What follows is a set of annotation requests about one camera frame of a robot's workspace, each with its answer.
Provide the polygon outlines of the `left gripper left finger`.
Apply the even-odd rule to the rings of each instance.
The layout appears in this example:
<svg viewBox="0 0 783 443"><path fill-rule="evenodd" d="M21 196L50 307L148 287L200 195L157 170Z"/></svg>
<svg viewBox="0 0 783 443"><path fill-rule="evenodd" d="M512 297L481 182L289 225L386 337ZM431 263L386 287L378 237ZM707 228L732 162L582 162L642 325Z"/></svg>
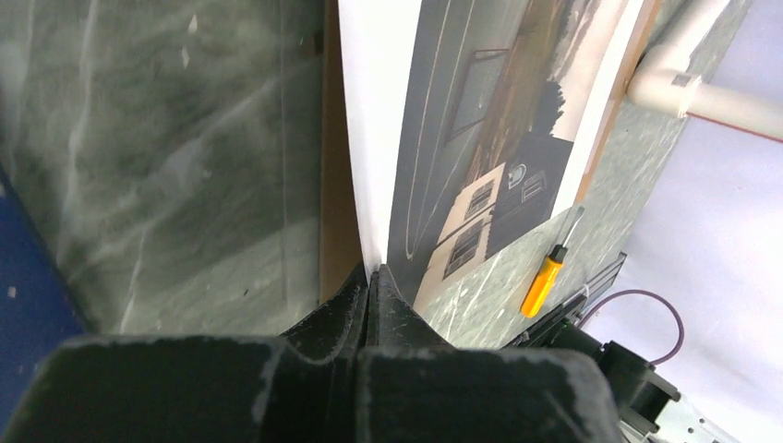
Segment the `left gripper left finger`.
<svg viewBox="0 0 783 443"><path fill-rule="evenodd" d="M363 267L277 336L81 336L44 361L5 442L360 442Z"/></svg>

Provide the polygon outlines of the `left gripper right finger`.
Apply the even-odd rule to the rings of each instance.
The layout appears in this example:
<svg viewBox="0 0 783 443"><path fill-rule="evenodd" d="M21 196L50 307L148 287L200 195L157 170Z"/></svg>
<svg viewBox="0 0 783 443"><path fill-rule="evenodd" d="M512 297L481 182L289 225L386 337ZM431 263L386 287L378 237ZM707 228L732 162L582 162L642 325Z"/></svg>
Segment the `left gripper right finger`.
<svg viewBox="0 0 783 443"><path fill-rule="evenodd" d="M360 442L621 442L606 378L570 350L403 347L357 358Z"/></svg>

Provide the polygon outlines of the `yellow handled screwdriver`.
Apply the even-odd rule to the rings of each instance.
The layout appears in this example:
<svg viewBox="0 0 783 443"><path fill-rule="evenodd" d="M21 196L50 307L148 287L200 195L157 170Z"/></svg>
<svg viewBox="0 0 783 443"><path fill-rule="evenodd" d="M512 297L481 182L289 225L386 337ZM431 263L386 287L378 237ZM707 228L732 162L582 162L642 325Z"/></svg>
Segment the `yellow handled screwdriver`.
<svg viewBox="0 0 783 443"><path fill-rule="evenodd" d="M527 294L520 306L520 312L528 318L535 317L546 301L555 281L563 267L569 252L569 243L573 232L584 216L584 207L577 208L575 215L562 240L555 244L544 258L542 265L534 277Z"/></svg>

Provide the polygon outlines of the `blue picture frame with photo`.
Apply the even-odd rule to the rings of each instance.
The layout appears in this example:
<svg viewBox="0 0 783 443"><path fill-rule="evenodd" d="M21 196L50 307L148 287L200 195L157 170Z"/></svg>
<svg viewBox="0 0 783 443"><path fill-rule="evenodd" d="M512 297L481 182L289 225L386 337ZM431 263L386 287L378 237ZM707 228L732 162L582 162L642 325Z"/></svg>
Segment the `blue picture frame with photo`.
<svg viewBox="0 0 783 443"><path fill-rule="evenodd" d="M1 427L40 363L84 332L80 312L5 172L1 172Z"/></svg>

